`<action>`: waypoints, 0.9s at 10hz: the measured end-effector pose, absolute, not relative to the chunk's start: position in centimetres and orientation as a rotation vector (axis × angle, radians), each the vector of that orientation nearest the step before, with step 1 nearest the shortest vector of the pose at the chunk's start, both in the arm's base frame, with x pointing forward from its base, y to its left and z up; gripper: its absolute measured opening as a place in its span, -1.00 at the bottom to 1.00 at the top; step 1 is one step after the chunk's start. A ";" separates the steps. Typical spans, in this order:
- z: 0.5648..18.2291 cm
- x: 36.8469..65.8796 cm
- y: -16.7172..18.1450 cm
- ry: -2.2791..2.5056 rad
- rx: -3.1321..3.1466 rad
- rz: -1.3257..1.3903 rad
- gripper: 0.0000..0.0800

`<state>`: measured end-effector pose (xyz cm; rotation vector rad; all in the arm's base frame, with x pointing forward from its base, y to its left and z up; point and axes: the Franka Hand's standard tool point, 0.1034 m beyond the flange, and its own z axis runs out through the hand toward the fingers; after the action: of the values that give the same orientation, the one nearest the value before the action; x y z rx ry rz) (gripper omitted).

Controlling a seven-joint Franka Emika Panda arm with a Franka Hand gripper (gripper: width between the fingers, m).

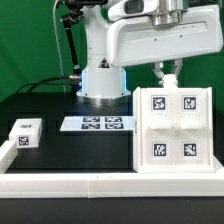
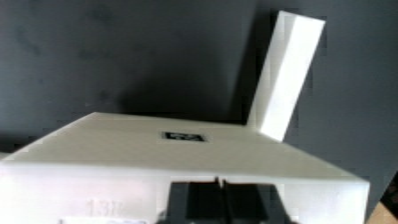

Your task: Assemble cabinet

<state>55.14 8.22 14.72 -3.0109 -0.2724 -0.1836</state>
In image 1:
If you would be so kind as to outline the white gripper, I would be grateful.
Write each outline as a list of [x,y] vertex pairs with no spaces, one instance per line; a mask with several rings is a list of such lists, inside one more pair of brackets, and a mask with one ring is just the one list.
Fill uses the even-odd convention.
[[125,67],[146,63],[163,79],[162,61],[174,60],[171,74],[178,78],[183,60],[219,52],[223,47],[220,13],[217,5],[192,7],[177,24],[156,26],[151,16],[123,18],[107,31],[108,63]]

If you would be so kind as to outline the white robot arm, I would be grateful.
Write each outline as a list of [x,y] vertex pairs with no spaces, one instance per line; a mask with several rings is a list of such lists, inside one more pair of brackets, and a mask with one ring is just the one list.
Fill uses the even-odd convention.
[[220,9],[193,6],[188,0],[108,0],[83,9],[87,66],[78,97],[94,104],[113,104],[130,95],[127,66],[152,64],[162,78],[180,72],[188,57],[216,53],[223,47]]

